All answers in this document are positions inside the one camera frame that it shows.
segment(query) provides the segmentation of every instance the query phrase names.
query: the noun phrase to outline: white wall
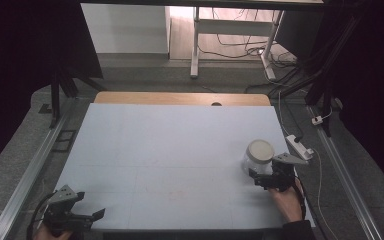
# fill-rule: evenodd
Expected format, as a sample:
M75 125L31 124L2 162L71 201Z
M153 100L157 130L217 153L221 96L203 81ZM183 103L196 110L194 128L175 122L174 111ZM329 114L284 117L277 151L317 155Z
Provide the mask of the white wall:
M97 53L168 53L169 8L82 4Z

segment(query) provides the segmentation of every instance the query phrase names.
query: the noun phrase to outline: jar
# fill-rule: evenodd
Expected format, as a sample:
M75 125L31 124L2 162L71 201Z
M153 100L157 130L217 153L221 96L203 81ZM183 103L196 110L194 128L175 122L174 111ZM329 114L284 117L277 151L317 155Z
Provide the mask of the jar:
M243 169L249 175L249 169L257 174L272 174L271 159L274 156L274 149L265 140L257 139L252 141L245 152Z

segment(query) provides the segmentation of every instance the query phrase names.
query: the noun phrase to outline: human hand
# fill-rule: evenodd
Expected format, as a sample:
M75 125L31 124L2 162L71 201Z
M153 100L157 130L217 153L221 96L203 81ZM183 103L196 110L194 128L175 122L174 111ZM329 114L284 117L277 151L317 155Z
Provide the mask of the human hand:
M301 193L303 193L301 182L298 179L295 179L295 184ZM277 208L288 222L303 220L298 195L293 187L288 188L284 192L279 192L277 189L273 188L269 188L268 191L271 193Z
M73 232L64 231L61 236L54 237L45 224L42 224L37 230L34 240L68 240Z

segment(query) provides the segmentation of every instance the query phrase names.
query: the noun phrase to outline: white desk leg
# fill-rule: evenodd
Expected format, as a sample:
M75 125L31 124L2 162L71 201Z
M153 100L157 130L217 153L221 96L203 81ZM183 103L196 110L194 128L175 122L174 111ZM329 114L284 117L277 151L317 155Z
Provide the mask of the white desk leg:
M198 36L199 36L199 7L193 9L194 20L194 37L193 37L193 49L191 60L191 78L198 78Z
M275 21L273 22L272 30L269 36L269 39L267 40L267 46L264 52L260 55L261 60L263 61L264 69L267 74L267 78L269 80L275 80L276 76L274 75L273 69L270 66L270 60L269 60L269 54L270 54L270 49L273 45L274 37L276 36L277 28L279 27L279 22L282 17L283 11L280 11L279 14L277 15Z

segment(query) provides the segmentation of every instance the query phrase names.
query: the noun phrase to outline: white lid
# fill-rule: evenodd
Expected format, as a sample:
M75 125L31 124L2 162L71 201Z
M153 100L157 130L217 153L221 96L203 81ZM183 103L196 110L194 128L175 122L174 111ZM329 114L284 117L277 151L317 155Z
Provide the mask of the white lid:
M269 142L257 139L248 145L246 153L252 161L267 164L274 156L274 149Z

